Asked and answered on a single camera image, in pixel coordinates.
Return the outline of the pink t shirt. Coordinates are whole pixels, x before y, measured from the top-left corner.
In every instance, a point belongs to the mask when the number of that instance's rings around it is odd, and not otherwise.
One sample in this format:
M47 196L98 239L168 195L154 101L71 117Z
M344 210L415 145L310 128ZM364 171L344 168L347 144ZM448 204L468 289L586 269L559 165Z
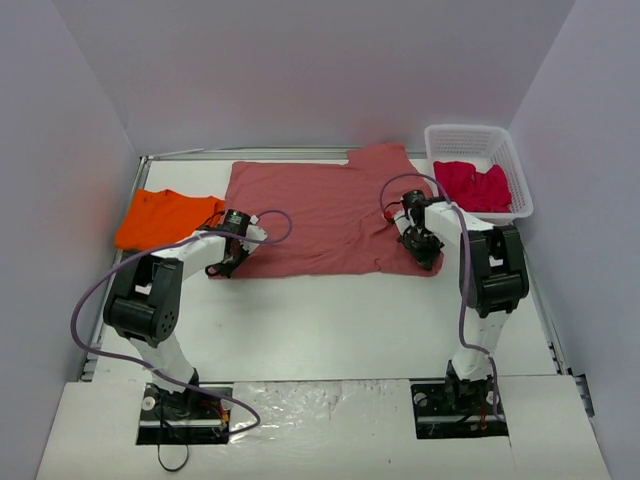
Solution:
M350 150L345 164L233 164L227 207L261 214L278 244L258 245L232 274L235 279L381 272L433 277L443 265L420 266L399 243L381 212L399 210L403 194L431 193L405 147L386 143Z

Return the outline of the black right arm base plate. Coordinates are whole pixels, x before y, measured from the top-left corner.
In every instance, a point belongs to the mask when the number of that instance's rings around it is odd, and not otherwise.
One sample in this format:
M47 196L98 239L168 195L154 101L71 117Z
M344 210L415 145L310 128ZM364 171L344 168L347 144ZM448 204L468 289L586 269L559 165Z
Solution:
M496 417L492 385L466 392L460 401L444 380L410 383L418 440L507 438L507 423Z

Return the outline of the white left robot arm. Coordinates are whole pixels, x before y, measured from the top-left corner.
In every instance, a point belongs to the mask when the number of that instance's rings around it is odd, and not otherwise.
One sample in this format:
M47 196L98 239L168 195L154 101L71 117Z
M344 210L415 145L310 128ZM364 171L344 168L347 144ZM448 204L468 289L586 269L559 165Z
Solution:
M226 212L221 225L199 227L177 246L147 254L118 271L103 319L127 340L152 372L152 384L166 393L165 406L179 418L195 415L201 393L195 367L175 335L183 282L197 273L230 277L255 249L250 238L264 240L258 218Z

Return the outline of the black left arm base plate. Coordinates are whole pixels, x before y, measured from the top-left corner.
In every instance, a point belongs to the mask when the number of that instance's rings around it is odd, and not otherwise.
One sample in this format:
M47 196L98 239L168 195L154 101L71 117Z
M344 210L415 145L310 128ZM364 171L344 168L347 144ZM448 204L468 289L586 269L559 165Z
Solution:
M137 445L226 445L231 406L217 397L185 390L168 393L145 385Z

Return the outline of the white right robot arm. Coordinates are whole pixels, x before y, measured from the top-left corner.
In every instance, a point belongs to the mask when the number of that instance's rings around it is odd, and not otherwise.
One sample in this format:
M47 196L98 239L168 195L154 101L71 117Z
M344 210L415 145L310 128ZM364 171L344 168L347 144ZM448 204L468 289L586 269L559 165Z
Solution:
M404 194L401 205L391 222L421 267L433 270L446 242L459 248L459 347L447 365L443 398L450 410L465 413L494 385L494 352L507 320L529 293L520 234L420 190Z

